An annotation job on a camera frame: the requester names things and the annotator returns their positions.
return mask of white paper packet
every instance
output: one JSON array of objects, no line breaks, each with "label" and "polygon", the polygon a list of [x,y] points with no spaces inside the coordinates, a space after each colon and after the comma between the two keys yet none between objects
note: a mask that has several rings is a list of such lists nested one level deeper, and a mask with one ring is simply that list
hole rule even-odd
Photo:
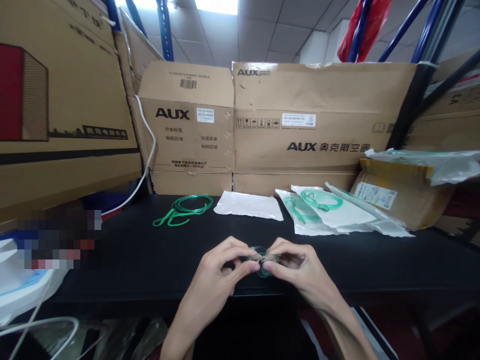
[{"label": "white paper packet", "polygon": [[221,215],[247,215],[283,221],[278,201],[273,196],[258,196],[234,191],[224,191],[213,209]]},{"label": "white paper packet", "polygon": [[330,185],[328,182],[325,185],[330,189],[330,191],[337,195],[338,197],[353,203],[359,208],[365,210],[366,212],[372,214],[376,219],[366,223],[365,225],[371,227],[372,229],[378,231],[381,234],[388,235],[395,238],[414,238],[415,236],[409,233],[406,229],[406,225],[403,221],[397,220],[391,216],[388,216],[386,213],[381,211],[379,208],[373,206],[367,201],[358,198],[349,192],[345,192],[336,188],[335,186]]},{"label": "white paper packet", "polygon": [[327,225],[325,225],[320,218],[318,221],[306,221],[303,223],[300,218],[292,211],[291,206],[285,203],[287,198],[295,198],[296,211],[307,217],[315,216],[317,213],[305,202],[303,199],[294,192],[288,192],[284,190],[276,189],[275,192],[280,196],[280,199],[285,205],[286,210],[293,219],[293,228],[297,235],[317,236],[317,235],[339,235],[348,234],[348,232],[339,232]]},{"label": "white paper packet", "polygon": [[[302,196],[303,191],[308,191],[308,190],[313,190],[313,191],[320,191],[324,192],[325,190],[322,187],[318,186],[296,186],[292,185],[291,189],[296,192],[300,197]],[[325,203],[328,204],[335,204],[335,201],[331,199],[331,202],[327,202],[328,200],[325,200]],[[375,216],[369,214],[365,210],[362,210],[358,206],[352,204],[349,201],[343,201],[342,205],[334,210],[329,210],[329,211],[322,211],[317,207],[311,206],[311,208],[317,213],[317,215],[321,218],[323,223],[331,228],[337,229],[337,230],[343,230],[346,232],[349,231],[365,231],[367,229],[366,226],[354,226],[353,229],[351,230],[350,226],[352,225],[357,225],[357,224],[365,224],[368,222],[371,222],[375,220]]]},{"label": "white paper packet", "polygon": [[374,160],[391,163],[424,165],[434,167],[430,185],[458,184],[480,175],[480,150],[429,152],[412,150],[394,150],[375,152],[365,151],[365,155]]}]

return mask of barcode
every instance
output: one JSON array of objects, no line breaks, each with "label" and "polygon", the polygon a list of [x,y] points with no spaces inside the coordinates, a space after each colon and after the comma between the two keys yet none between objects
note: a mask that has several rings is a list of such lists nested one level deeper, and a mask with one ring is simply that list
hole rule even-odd
[{"label": "barcode", "polygon": [[196,89],[197,88],[197,80],[180,80],[180,87],[184,89]]}]

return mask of finger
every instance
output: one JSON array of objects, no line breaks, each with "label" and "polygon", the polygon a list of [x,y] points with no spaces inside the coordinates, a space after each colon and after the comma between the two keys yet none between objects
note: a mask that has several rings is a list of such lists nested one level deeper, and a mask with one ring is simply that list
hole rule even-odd
[{"label": "finger", "polygon": [[222,275],[228,276],[228,275],[230,275],[230,274],[232,273],[233,270],[232,270],[231,268],[229,268],[229,267],[222,267],[222,268],[220,269],[220,271],[221,271],[221,274],[222,274]]},{"label": "finger", "polygon": [[268,249],[270,254],[291,254],[291,255],[299,255],[304,256],[309,252],[309,248],[306,245],[298,245],[291,243],[290,241],[282,242],[278,246],[271,247]]},{"label": "finger", "polygon": [[270,272],[274,277],[285,280],[293,285],[295,285],[295,274],[298,270],[294,270],[288,267],[285,267],[274,261],[265,261],[263,263],[263,268]]},{"label": "finger", "polygon": [[234,258],[231,262],[233,263],[233,265],[235,265],[235,269],[242,264],[242,262],[240,261],[240,258],[238,257]]},{"label": "finger", "polygon": [[275,247],[277,247],[278,245],[280,245],[281,243],[290,243],[290,241],[284,239],[283,237],[277,237],[275,239],[275,241],[273,242],[273,244],[270,246],[270,248],[268,248],[267,252],[269,253],[270,252],[270,249],[273,249]]},{"label": "finger", "polygon": [[233,283],[237,284],[241,279],[246,277],[248,274],[252,274],[260,270],[260,265],[255,261],[244,261],[241,265],[232,271],[228,276],[228,279]]},{"label": "finger", "polygon": [[237,238],[234,238],[233,236],[229,236],[225,240],[223,240],[221,243],[219,243],[216,247],[214,247],[212,251],[221,252],[223,250],[226,250],[232,247],[248,248],[249,246],[246,243],[238,240]]},{"label": "finger", "polygon": [[226,262],[232,261],[238,257],[252,257],[257,252],[250,247],[234,246],[224,250],[222,253],[216,254],[215,259],[219,266],[222,266]]}]

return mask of blue object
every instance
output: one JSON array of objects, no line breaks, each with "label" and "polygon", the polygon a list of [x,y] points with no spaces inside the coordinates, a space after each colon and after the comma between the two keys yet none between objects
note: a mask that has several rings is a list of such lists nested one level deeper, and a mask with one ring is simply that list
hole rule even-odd
[{"label": "blue object", "polygon": [[390,45],[385,49],[383,54],[380,56],[380,59],[378,60],[379,63],[384,63],[385,60],[390,56],[392,51],[395,49],[399,41],[402,39],[402,37],[405,35],[407,30],[409,29],[410,25],[415,21],[417,16],[420,14],[422,9],[424,8],[425,4],[429,0],[418,0],[416,3],[415,7],[412,9],[412,11],[408,14],[406,17],[405,21],[403,24],[400,26],[400,29],[398,29],[397,33],[395,34],[395,37],[391,41]]},{"label": "blue object", "polygon": [[413,53],[413,57],[411,58],[411,62],[413,64],[417,64],[422,60],[425,48],[427,47],[432,32],[434,31],[435,24],[437,23],[440,10],[442,9],[444,2],[445,0],[434,0],[430,15],[428,16],[425,27],[423,28],[423,31],[421,33],[420,40],[418,40],[415,52]]},{"label": "blue object", "polygon": [[158,21],[160,22],[161,48],[163,58],[174,61],[174,48],[172,45],[172,32],[170,30],[170,15],[167,0],[156,0],[158,4]]},{"label": "blue object", "polygon": [[140,29],[140,31],[145,35],[148,39],[147,32],[145,31],[144,24],[142,23],[142,19],[140,19],[139,11],[137,10],[137,6],[134,3],[134,0],[125,0],[126,6],[128,11],[130,12],[131,19],[135,23],[136,27]]},{"label": "blue object", "polygon": [[365,30],[369,21],[370,9],[374,0],[363,0],[361,4],[361,14],[358,24],[356,25],[355,33],[351,41],[350,53],[348,54],[348,62],[356,63],[359,57],[360,48],[364,41]]},{"label": "blue object", "polygon": [[122,29],[120,28],[120,19],[119,13],[117,12],[117,5],[115,5],[115,0],[106,0],[106,8],[108,9],[108,17],[111,21],[115,22],[111,28],[118,32],[121,32]]}]

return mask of plastic bag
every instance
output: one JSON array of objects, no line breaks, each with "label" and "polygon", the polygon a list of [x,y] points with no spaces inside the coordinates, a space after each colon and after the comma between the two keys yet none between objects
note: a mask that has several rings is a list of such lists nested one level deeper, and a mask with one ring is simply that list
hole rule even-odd
[{"label": "plastic bag", "polygon": [[388,216],[386,213],[373,206],[372,204],[360,199],[349,192],[337,189],[335,186],[330,185],[328,182],[325,185],[330,189],[332,193],[347,200],[359,208],[365,210],[369,214],[372,214],[376,219],[366,224],[373,230],[378,231],[383,235],[388,235],[394,238],[414,238],[415,236],[410,234],[406,229],[406,225],[403,221],[397,220]]},{"label": "plastic bag", "polygon": [[284,220],[279,203],[273,196],[250,195],[234,191],[224,191],[213,211],[220,215],[247,215]]},{"label": "plastic bag", "polygon": [[[344,201],[338,196],[332,195],[332,193],[317,186],[292,185],[291,189],[302,199],[311,199],[311,203],[317,202],[318,206],[312,206],[310,203],[309,205],[325,225],[342,233],[348,233],[351,231],[373,231],[365,225],[365,223],[375,220],[375,216],[362,210],[351,202]],[[314,197],[311,197],[312,194],[313,196],[316,194],[323,196],[321,200],[317,200]],[[325,209],[327,211],[322,210],[322,206],[327,207],[328,209]]]},{"label": "plastic bag", "polygon": [[348,232],[338,232],[330,226],[325,225],[317,213],[294,192],[276,189],[286,210],[293,219],[293,228],[297,235],[339,235]]},{"label": "plastic bag", "polygon": [[434,167],[430,177],[431,186],[458,184],[480,175],[480,150],[429,152],[391,148],[381,152],[369,149],[365,151],[365,155],[385,162]]},{"label": "plastic bag", "polygon": [[[367,55],[374,45],[382,26],[385,24],[385,21],[387,21],[390,15],[391,2],[392,0],[373,0],[370,9],[370,16],[368,17],[365,34],[363,36],[363,41],[360,45],[360,51],[357,59],[358,63],[365,61],[367,58]],[[356,6],[355,11],[350,18],[348,30],[346,31],[340,47],[338,48],[338,52],[336,53],[340,61],[343,63],[346,63],[349,60],[350,48],[352,47],[355,29],[357,28],[361,14],[362,0],[358,2],[358,5]]]}]

